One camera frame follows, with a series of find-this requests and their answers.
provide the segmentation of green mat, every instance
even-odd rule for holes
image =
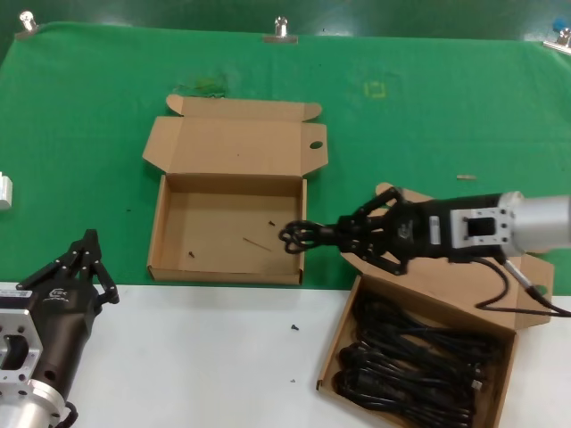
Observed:
[[[381,181],[434,197],[571,191],[571,58],[522,42],[301,37],[52,24],[0,69],[0,280],[18,281],[88,227],[120,284],[145,269],[161,172],[141,158],[166,96],[222,81],[227,97],[318,102],[329,165],[309,177],[310,219],[336,221]],[[473,174],[476,181],[458,181]],[[571,294],[571,252],[554,251]],[[334,249],[304,287],[349,288]]]

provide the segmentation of open cardboard box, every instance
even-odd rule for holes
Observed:
[[[377,193],[390,185],[381,184]],[[410,201],[420,202],[427,196],[404,191]],[[474,428],[497,427],[509,377],[517,348],[517,330],[532,325],[545,324],[549,317],[509,314],[476,309],[478,302],[499,294],[502,283],[491,269],[480,265],[452,265],[444,259],[416,259],[409,264],[409,273],[405,276],[393,276],[382,269],[352,255],[344,255],[362,275],[358,276],[349,300],[339,321],[339,326],[327,353],[325,364],[319,375],[317,388],[326,395],[345,402],[351,407],[377,416],[389,424],[406,428],[417,428],[405,419],[382,412],[365,410],[348,399],[337,395],[332,384],[333,376],[341,369],[337,355],[339,351],[354,343],[355,319],[352,305],[360,292],[374,292],[395,301],[411,315],[430,325],[453,326],[469,331],[489,333],[503,344],[501,358],[485,369],[488,381],[477,394]],[[525,255],[511,261],[535,284],[547,289],[546,298],[550,299],[553,288],[553,266],[533,256]],[[515,280],[510,279],[509,294],[493,306],[504,308],[543,309],[525,292]]]
[[[327,164],[315,103],[170,95],[143,157],[165,171],[148,269],[156,280],[300,284],[277,234],[305,219],[303,175]]]

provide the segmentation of white table surface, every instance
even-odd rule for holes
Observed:
[[[85,347],[69,397],[74,428],[388,426],[315,390],[348,292],[119,291]],[[571,297],[554,302],[571,309]],[[570,425],[570,351],[571,320],[521,333],[501,428]]]

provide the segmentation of cardboard box lid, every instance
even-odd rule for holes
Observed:
[[[377,194],[391,187],[382,183],[377,187]],[[420,193],[404,190],[406,199],[412,202],[428,201],[432,198]],[[475,305],[500,294],[503,283],[501,278],[488,267],[472,264],[451,264],[447,259],[414,259],[409,264],[409,273],[394,276],[383,269],[374,267],[354,254],[343,254],[364,276],[374,277],[391,284],[398,284],[410,290],[421,292],[439,301],[460,308],[496,325],[511,330],[527,328],[550,322],[550,317],[514,314],[507,312],[491,312],[476,309]],[[529,277],[534,284],[547,288],[545,297],[550,299],[553,290],[553,266],[528,254],[510,259]],[[519,283],[506,272],[509,279],[509,293],[493,307],[547,310],[525,293]]]
[[[316,103],[169,95],[182,117],[159,117],[143,158],[168,174],[301,177],[327,164],[327,128]]]

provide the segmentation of bundle of cables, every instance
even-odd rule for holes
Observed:
[[[358,342],[339,353],[338,394],[419,427],[469,428],[485,367],[500,355],[492,336],[421,323],[363,293],[353,306]]]

